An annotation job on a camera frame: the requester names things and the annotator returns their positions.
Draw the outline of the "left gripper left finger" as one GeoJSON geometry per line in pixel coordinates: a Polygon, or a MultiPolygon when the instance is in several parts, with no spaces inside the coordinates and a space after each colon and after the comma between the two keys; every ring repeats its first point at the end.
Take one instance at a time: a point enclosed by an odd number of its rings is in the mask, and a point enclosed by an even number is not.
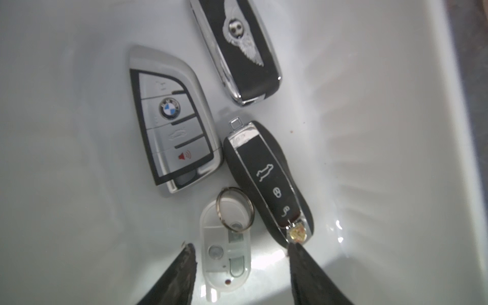
{"type": "Polygon", "coordinates": [[[196,273],[196,250],[189,243],[137,304],[191,304],[196,273]]]}

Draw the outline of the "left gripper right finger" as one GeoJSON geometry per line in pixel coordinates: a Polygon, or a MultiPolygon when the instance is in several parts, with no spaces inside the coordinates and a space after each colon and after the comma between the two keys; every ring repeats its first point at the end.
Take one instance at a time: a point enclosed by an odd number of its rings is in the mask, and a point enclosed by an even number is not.
{"type": "Polygon", "coordinates": [[[294,304],[353,304],[301,244],[288,244],[287,252],[294,304]]]}

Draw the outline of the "white car key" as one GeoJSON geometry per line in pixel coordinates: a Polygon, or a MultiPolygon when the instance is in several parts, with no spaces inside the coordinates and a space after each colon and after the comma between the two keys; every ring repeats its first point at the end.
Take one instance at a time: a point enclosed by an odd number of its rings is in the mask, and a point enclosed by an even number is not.
{"type": "Polygon", "coordinates": [[[255,210],[244,192],[223,188],[200,216],[202,272],[207,301],[242,287],[251,272],[250,228],[255,210]]]}

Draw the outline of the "black Porsche car key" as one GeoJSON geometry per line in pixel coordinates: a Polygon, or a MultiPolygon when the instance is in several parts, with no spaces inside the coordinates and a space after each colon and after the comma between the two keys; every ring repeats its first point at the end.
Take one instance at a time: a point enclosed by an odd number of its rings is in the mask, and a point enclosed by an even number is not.
{"type": "Polygon", "coordinates": [[[278,244],[305,244],[315,231],[313,216],[278,141],[257,121],[235,118],[230,125],[222,148],[236,183],[278,244]]]}

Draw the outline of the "silver BMW car key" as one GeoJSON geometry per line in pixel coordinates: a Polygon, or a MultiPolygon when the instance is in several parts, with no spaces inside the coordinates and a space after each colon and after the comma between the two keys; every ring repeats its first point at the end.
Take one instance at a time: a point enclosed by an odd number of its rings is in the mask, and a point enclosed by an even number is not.
{"type": "Polygon", "coordinates": [[[135,45],[128,51],[133,101],[152,177],[175,194],[213,174],[222,144],[197,75],[180,58],[135,45]]]}

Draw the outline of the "white storage box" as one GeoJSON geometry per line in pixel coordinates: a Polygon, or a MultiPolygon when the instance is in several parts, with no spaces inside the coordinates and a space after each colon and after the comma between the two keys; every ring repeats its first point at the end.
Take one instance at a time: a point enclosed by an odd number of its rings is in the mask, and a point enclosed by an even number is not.
{"type": "Polygon", "coordinates": [[[136,304],[227,167],[153,180],[129,50],[197,75],[220,138],[262,123],[311,208],[306,250],[354,304],[486,304],[487,216],[442,1],[256,1],[282,71],[246,108],[187,1],[1,2],[1,303],[136,304]]]}

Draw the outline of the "black silver Bentley key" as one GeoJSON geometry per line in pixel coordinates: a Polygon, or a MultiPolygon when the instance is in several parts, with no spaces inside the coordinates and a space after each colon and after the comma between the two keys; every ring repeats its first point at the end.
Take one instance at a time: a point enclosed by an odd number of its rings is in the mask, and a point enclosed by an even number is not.
{"type": "Polygon", "coordinates": [[[253,1],[190,1],[221,81],[240,107],[275,94],[282,71],[253,1]]]}

